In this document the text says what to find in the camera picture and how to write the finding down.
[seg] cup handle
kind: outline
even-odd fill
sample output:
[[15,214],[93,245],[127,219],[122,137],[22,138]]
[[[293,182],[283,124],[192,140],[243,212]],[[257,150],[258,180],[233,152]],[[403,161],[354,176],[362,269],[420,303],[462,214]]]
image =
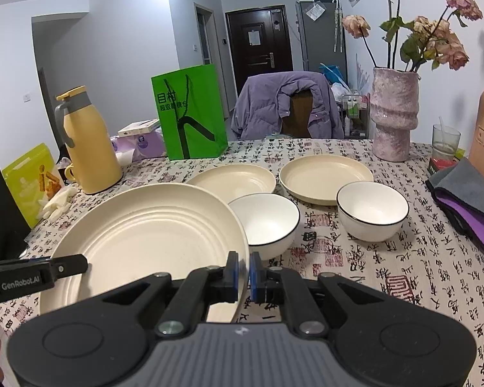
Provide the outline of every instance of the cup handle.
[[74,168],[74,165],[73,164],[70,164],[66,169],[65,169],[65,177],[71,181],[71,182],[76,182],[77,179],[75,178],[74,176],[74,173],[73,173],[73,168]]

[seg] yellow pitcher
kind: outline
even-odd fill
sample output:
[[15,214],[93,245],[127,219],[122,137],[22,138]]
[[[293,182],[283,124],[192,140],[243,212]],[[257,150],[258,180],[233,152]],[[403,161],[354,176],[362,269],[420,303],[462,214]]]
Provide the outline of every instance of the yellow pitcher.
[[67,179],[77,182],[84,193],[96,194],[122,179],[122,169],[106,124],[91,104],[86,87],[76,87],[57,97],[55,122],[68,148],[72,164],[65,170]]

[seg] thermos lid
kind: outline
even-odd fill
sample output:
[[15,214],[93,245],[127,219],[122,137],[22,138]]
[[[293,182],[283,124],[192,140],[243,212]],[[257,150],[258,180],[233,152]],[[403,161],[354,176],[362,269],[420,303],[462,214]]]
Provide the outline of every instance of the thermos lid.
[[73,97],[76,94],[83,93],[85,91],[86,91],[86,86],[82,85],[80,87],[75,87],[75,89],[68,90],[66,93],[63,93],[62,95],[57,96],[55,99],[61,101],[61,100],[67,99],[69,97]]

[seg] large beige plate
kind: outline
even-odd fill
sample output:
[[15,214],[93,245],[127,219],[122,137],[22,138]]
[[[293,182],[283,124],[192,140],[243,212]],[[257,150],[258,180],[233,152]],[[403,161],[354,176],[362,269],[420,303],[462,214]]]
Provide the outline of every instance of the large beige plate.
[[292,160],[280,171],[280,183],[297,199],[315,205],[336,205],[337,192],[345,184],[373,182],[364,164],[329,154]]
[[253,164],[228,164],[214,167],[186,182],[209,190],[229,203],[241,196],[272,194],[276,178],[267,169]]
[[118,194],[85,214],[63,237],[53,257],[81,253],[84,275],[58,280],[40,296],[40,312],[73,304],[147,275],[164,271],[185,278],[196,268],[226,264],[238,253],[238,304],[213,305],[211,322],[237,317],[249,266],[244,229],[223,201],[204,189],[150,184]]

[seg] pink vase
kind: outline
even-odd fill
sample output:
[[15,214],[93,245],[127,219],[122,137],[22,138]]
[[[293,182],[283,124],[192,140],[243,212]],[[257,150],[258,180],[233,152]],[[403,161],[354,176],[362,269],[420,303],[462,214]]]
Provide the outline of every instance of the pink vase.
[[374,73],[373,154],[386,161],[405,161],[409,158],[410,131],[418,126],[419,76],[388,68],[375,68]]

